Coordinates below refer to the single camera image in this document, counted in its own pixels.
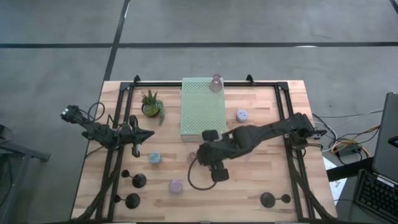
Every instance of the wire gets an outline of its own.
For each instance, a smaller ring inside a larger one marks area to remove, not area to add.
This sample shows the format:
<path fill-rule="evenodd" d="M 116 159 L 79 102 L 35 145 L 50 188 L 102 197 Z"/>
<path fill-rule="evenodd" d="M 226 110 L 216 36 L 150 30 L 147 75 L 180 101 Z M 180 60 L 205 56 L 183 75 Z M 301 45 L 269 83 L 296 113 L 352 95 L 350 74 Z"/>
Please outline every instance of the wire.
<path fill-rule="evenodd" d="M 367 112 L 367 113 L 365 113 L 365 114 L 361 114 L 361 115 L 359 115 L 359 116 L 355 116 L 354 118 L 350 118 L 350 119 L 348 119 L 348 120 L 346 120 L 346 121 L 344 121 L 344 122 L 342 122 L 342 123 L 340 123 L 340 124 L 337 124 L 336 126 L 333 127 L 333 129 L 336 129 L 337 127 L 340 127 L 341 125 L 343 125 L 343 124 L 345 124 L 345 123 L 347 123 L 347 122 L 349 122 L 349 121 L 352 121 L 352 120 L 354 120 L 354 119 L 358 119 L 358 118 L 363 117 L 363 116 L 365 116 L 365 115 L 368 115 L 368 114 L 371 114 L 371 113 L 378 113 L 378 112 L 382 112 L 382 111 L 383 111 L 383 110 L 370 111 L 370 112 Z"/>
<path fill-rule="evenodd" d="M 337 144 L 337 134 L 336 134 L 335 130 L 331 129 L 331 128 L 330 128 L 327 124 L 325 124 L 325 123 L 321 123 L 321 122 L 317 122 L 317 121 L 314 121 L 314 123 L 315 123 L 315 124 L 324 125 L 326 128 L 329 129 L 329 131 L 333 134 L 333 137 L 334 137 L 334 138 L 331 138 L 331 137 L 325 135 L 326 137 L 332 139 L 333 141 L 329 144 L 329 148 L 326 149 L 326 150 L 322 150 L 322 152 L 330 151 L 330 150 L 332 150 L 334 147 L 336 147 L 336 144 Z"/>
<path fill-rule="evenodd" d="M 304 153 L 303 153 L 303 158 L 304 158 L 304 156 L 306 155 L 306 153 L 307 153 L 307 150 L 305 149 L 305 148 L 302 148 L 301 150 L 304 150 Z"/>
<path fill-rule="evenodd" d="M 193 187 L 193 188 L 196 189 L 196 190 L 210 190 L 210 189 L 212 189 L 212 188 L 217 184 L 217 182 L 214 182 L 213 185 L 211 185 L 210 187 L 206 187 L 206 188 L 197 187 L 197 186 L 195 186 L 195 185 L 191 182 L 191 169 L 192 169 L 192 166 L 193 166 L 193 164 L 195 163 L 195 161 L 196 161 L 197 159 L 198 159 L 198 158 L 196 157 L 196 158 L 191 162 L 191 164 L 189 165 L 189 168 L 188 168 L 188 183 L 191 185 L 191 187 Z"/>
<path fill-rule="evenodd" d="M 365 148 L 362 148 L 363 151 L 365 152 L 366 158 L 369 159 L 369 157 L 372 157 L 372 155 L 366 150 Z"/>
<path fill-rule="evenodd" d="M 353 139 L 345 139 L 345 138 L 343 138 L 343 136 L 342 136 L 342 137 L 340 137 L 340 138 L 337 139 L 337 141 L 338 141 L 339 143 L 338 143 L 337 145 L 335 145 L 335 147 L 334 147 L 331 151 L 332 151 L 332 152 L 338 152 L 338 151 L 340 151 L 340 150 L 343 150 L 343 149 L 344 149 L 347 145 L 349 145 L 349 144 L 362 144 L 362 143 L 366 143 L 366 142 L 372 140 L 372 139 L 376 136 L 376 134 L 378 133 L 379 129 L 380 129 L 380 125 L 379 125 L 379 126 L 375 126 L 375 127 L 371 128 L 371 129 L 368 129 L 368 130 L 366 130 L 366 131 L 364 131 L 364 132 L 362 132 L 362 133 L 356 134 L 356 136 L 355 136 Z M 372 136 L 370 139 L 368 139 L 368 140 L 366 140 L 366 141 L 363 141 L 363 142 L 356 142 L 356 141 L 354 141 L 354 139 L 356 139 L 356 138 L 359 137 L 360 135 L 373 132 L 374 130 L 376 130 L 376 132 L 373 134 L 373 136 Z M 337 149 L 336 146 L 339 146 L 340 144 L 345 144 L 345 146 L 343 146 L 343 147 Z"/>
<path fill-rule="evenodd" d="M 96 118 L 96 119 L 95 119 L 92 115 L 90 115 L 91 110 L 94 108 L 95 105 L 101 105 L 101 106 L 103 107 L 103 110 L 102 110 L 101 115 L 100 115 L 98 118 Z M 92 122 L 95 122 L 95 121 L 101 119 L 102 116 L 104 116 L 104 113 L 105 113 L 105 105 L 104 105 L 103 103 L 101 103 L 101 102 L 96 102 L 96 103 L 93 103 L 93 104 L 88 108 L 88 112 L 83 111 L 83 110 L 81 110 L 81 109 L 79 109 L 79 111 L 81 111 L 81 112 L 83 112 L 84 114 L 87 115 L 87 120 L 88 120 L 88 121 L 87 121 L 86 123 L 92 123 Z"/>
<path fill-rule="evenodd" d="M 381 109 L 378 111 L 371 112 L 369 114 L 380 113 L 380 112 L 383 112 L 383 110 Z M 351 114 L 351 115 L 343 115 L 343 116 L 319 116 L 319 118 L 349 118 L 352 116 L 361 116 L 361 115 L 363 115 L 363 114 Z"/>
<path fill-rule="evenodd" d="M 101 119 L 102 116 L 104 116 L 104 113 L 105 113 L 105 105 L 103 103 L 101 103 L 101 102 L 96 102 L 96 103 L 92 104 L 92 106 L 90 108 L 88 108 L 87 114 L 90 115 L 90 112 L 94 108 L 95 105 L 101 105 L 103 107 L 103 110 L 102 110 L 101 115 L 97 119 L 94 119 L 92 122 L 95 122 L 95 121 Z"/>
<path fill-rule="evenodd" d="M 7 157 L 7 161 L 6 162 L 8 163 L 8 173 L 9 173 L 9 176 L 10 176 L 10 187 L 8 188 L 7 193 L 5 194 L 4 198 L 0 202 L 0 208 L 2 207 L 3 203 L 6 201 L 8 195 L 9 195 L 11 189 L 12 189 L 13 182 L 14 182 L 12 180 L 11 163 L 10 163 L 8 157 Z"/>
<path fill-rule="evenodd" d="M 349 201 L 349 202 L 353 203 L 353 201 L 352 201 L 352 200 L 350 200 L 350 199 L 336 199 L 336 200 L 334 200 L 334 202 L 336 202 L 336 201 L 340 201 L 340 200 L 345 200 L 345 201 Z"/>
<path fill-rule="evenodd" d="M 100 150 L 100 149 L 102 149 L 102 148 L 104 148 L 104 146 L 101 146 L 101 147 L 99 147 L 99 148 L 97 148 L 97 149 L 95 149 L 95 150 L 92 150 L 91 152 L 89 152 L 89 153 L 86 155 L 85 159 L 87 159 L 87 157 L 88 157 L 89 155 L 91 155 L 92 153 L 94 153 L 94 152 L 96 152 L 96 151 L 98 151 L 98 150 Z"/>
<path fill-rule="evenodd" d="M 308 143 L 307 146 L 315 146 L 315 147 L 319 147 L 321 150 L 323 149 L 323 146 L 319 143 Z"/>

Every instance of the small cup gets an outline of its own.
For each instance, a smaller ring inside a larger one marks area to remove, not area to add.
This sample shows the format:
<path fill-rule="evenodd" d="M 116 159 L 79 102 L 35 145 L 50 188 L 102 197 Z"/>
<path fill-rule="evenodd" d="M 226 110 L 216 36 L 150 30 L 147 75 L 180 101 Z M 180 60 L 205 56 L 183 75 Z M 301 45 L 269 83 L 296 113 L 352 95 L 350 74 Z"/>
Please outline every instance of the small cup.
<path fill-rule="evenodd" d="M 182 192 L 182 183 L 179 180 L 171 180 L 169 183 L 169 190 L 173 194 L 179 194 Z"/>
<path fill-rule="evenodd" d="M 239 122 L 245 122 L 248 120 L 249 114 L 245 110 L 238 110 L 236 113 L 236 120 Z"/>
<path fill-rule="evenodd" d="M 151 164 L 160 164 L 162 155 L 160 155 L 160 152 L 151 152 L 148 156 L 148 160 Z"/>

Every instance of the black stand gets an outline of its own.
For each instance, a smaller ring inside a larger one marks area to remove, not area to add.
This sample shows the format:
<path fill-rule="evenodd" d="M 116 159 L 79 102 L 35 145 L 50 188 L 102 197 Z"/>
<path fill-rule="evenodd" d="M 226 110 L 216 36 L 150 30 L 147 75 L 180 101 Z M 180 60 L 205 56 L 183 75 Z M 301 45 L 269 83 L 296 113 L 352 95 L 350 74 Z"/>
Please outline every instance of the black stand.
<path fill-rule="evenodd" d="M 1 157 L 21 157 L 21 164 L 16 172 L 16 176 L 10 186 L 10 191 L 6 195 L 4 204 L 0 209 L 0 223 L 10 223 L 9 215 L 11 210 L 14 208 L 17 200 L 18 191 L 21 189 L 21 185 L 24 181 L 24 177 L 27 173 L 27 168 L 31 158 L 40 159 L 41 162 L 47 162 L 50 158 L 50 154 L 44 154 L 33 149 L 29 149 L 24 146 L 20 146 L 13 142 L 3 142 L 0 144 L 0 151 L 4 150 L 5 153 L 0 152 Z"/>

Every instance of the laptop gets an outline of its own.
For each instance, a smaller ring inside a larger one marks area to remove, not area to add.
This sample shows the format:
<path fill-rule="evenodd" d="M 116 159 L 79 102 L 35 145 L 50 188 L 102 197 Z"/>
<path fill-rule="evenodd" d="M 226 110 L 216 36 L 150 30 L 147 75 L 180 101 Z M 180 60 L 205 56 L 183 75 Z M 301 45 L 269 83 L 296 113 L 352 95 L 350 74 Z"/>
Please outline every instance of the laptop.
<path fill-rule="evenodd" d="M 398 223 L 398 94 L 388 93 L 373 157 L 373 172 L 360 170 L 353 202 Z"/>

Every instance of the wood grain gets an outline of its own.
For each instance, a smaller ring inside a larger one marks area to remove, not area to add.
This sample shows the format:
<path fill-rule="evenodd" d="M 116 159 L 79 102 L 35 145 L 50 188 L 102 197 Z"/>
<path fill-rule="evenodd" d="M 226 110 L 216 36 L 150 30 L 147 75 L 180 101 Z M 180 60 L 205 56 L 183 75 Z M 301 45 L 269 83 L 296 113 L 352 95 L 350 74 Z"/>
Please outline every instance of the wood grain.
<path fill-rule="evenodd" d="M 100 122 L 106 122 L 107 114 L 114 115 L 119 84 L 120 82 L 104 83 L 100 101 L 105 104 L 106 110 Z M 304 82 L 289 81 L 289 88 L 294 112 L 305 113 L 312 120 Z M 131 146 L 125 147 L 122 170 L 127 169 L 132 175 L 142 173 L 148 181 L 142 189 L 135 189 L 131 185 L 131 179 L 120 178 L 118 194 L 124 198 L 128 194 L 137 193 L 141 197 L 141 204 L 134 210 L 126 208 L 123 202 L 116 204 L 114 221 L 272 222 L 297 220 L 293 202 L 286 204 L 278 200 L 273 208 L 264 208 L 259 201 L 263 192 L 271 192 L 277 198 L 282 194 L 292 195 L 282 137 L 262 142 L 248 155 L 226 160 L 224 164 L 229 170 L 229 180 L 217 183 L 216 187 L 209 191 L 194 190 L 187 182 L 189 166 L 187 156 L 198 149 L 199 143 L 182 142 L 180 88 L 157 87 L 151 90 L 158 91 L 159 99 L 164 101 L 166 119 L 163 125 L 159 126 L 158 118 L 146 118 L 141 112 L 141 93 L 146 92 L 147 89 L 134 89 L 130 113 L 137 116 L 140 128 L 153 130 L 155 135 L 140 146 L 140 158 L 131 155 Z M 279 120 L 273 88 L 226 87 L 224 93 L 228 129 L 242 125 L 235 120 L 237 110 L 246 110 L 249 113 L 246 124 L 264 125 Z M 284 111 L 288 117 L 285 101 Z M 90 143 L 88 152 L 98 146 L 97 142 Z M 161 152 L 161 164 L 148 163 L 148 155 L 152 151 Z M 85 161 L 72 217 L 79 216 L 99 191 L 105 157 L 106 150 L 103 149 L 92 154 Z M 319 148 L 307 148 L 305 165 L 311 190 L 328 212 L 336 216 Z M 182 181 L 181 194 L 174 195 L 169 192 L 168 185 L 172 179 Z M 195 164 L 192 170 L 192 182 L 198 187 L 210 186 L 212 182 L 208 168 Z M 306 213 L 303 193 L 300 194 L 300 198 Z M 104 212 L 107 211 L 108 204 L 106 203 Z"/>

